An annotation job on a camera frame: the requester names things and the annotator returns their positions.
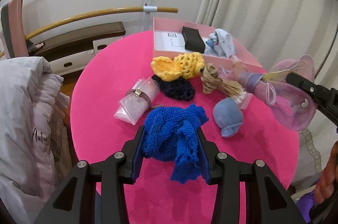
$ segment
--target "pink tablecloth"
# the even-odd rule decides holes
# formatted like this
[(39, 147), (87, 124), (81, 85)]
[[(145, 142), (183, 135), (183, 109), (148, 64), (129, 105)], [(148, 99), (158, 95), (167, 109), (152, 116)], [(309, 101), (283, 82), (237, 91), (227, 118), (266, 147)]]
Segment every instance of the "pink tablecloth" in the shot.
[[(74, 146), (80, 160), (89, 163), (105, 160), (120, 151), (143, 124), (146, 115), (135, 126), (113, 115), (119, 100), (134, 82), (153, 75), (150, 67), (152, 41), (150, 31), (127, 36), (101, 51), (81, 74), (74, 89), (70, 115)], [(282, 126), (270, 108), (253, 97), (243, 111), (244, 123), (239, 132), (231, 138), (222, 138), (212, 110), (224, 95), (219, 91), (205, 95), (199, 78), (191, 82), (196, 90), (193, 101), (180, 102), (160, 93), (154, 103), (183, 108), (191, 103), (202, 106), (210, 119), (202, 126), (207, 140), (215, 142), (220, 151), (237, 160), (253, 163), (262, 159), (287, 188), (296, 169), (298, 133)], [(125, 186), (131, 224), (210, 223), (217, 186), (208, 186), (202, 177), (184, 185), (170, 181), (173, 166), (173, 162), (143, 161), (136, 183)], [(240, 223), (245, 223), (243, 185)]]

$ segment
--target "rolled sock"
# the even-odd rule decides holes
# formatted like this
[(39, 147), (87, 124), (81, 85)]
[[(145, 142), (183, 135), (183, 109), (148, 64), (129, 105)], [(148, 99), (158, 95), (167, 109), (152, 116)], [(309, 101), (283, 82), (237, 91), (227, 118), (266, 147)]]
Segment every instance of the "rolled sock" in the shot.
[(232, 98), (225, 98), (218, 102), (213, 110), (216, 124), (221, 128), (223, 137), (236, 134), (243, 124), (243, 114)]

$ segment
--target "blue knitted cloth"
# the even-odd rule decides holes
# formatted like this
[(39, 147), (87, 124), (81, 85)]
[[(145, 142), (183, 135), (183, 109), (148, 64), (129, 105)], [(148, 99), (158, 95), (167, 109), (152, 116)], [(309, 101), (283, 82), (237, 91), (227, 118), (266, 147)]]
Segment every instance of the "blue knitted cloth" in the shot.
[(175, 160), (171, 180), (180, 183), (196, 180), (201, 174), (197, 157), (197, 128), (208, 120), (204, 109), (195, 104), (186, 109), (158, 107), (152, 110), (144, 122), (144, 157)]

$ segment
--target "black knitted item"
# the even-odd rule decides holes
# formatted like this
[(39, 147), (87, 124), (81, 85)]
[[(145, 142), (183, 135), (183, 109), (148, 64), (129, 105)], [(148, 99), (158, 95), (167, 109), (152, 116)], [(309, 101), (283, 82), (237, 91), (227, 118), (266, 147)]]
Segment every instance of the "black knitted item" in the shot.
[(190, 101), (195, 96), (195, 89), (192, 84), (183, 77), (179, 77), (174, 81), (163, 81), (157, 75), (151, 77), (158, 85), (165, 96), (176, 99)]

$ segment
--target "pink mesh bag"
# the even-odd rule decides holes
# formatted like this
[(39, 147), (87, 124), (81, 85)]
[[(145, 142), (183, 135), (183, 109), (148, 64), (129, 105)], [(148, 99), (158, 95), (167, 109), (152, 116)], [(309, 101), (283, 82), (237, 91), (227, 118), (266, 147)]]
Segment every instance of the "pink mesh bag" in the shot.
[(287, 128), (294, 131), (307, 128), (317, 105), (306, 92), (287, 84), (285, 78), (290, 72), (296, 72), (313, 81), (312, 57), (304, 55), (299, 61), (286, 59), (273, 66), (271, 71), (266, 75), (251, 73), (243, 63), (235, 62), (232, 70), (220, 67), (219, 76), (238, 81), (247, 92), (268, 105), (276, 119)]

